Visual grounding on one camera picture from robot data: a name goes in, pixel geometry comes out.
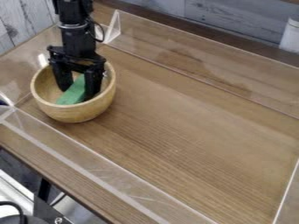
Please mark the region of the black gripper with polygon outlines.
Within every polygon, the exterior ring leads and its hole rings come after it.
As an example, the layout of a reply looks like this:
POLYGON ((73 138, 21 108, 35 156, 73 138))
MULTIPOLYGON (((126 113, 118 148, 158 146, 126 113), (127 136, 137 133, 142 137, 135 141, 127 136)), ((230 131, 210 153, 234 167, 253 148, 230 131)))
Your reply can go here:
POLYGON ((94 24, 62 24, 62 46, 50 45, 50 63, 54 76, 62 91, 73 83, 73 71, 83 73, 86 79, 86 100, 94 98, 102 88, 105 64, 107 60, 97 53, 97 38, 94 24))

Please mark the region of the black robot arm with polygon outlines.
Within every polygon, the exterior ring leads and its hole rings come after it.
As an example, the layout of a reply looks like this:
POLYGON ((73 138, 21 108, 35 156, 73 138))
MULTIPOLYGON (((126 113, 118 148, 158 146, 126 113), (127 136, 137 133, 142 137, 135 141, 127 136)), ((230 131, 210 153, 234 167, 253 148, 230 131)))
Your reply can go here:
POLYGON ((50 45, 50 64, 54 77, 62 91, 66 91, 75 80, 73 73, 85 76, 85 98, 90 100, 99 92, 106 72, 107 59, 97 53, 97 38, 93 19, 94 0, 53 0, 55 13, 59 16, 62 46, 50 45))

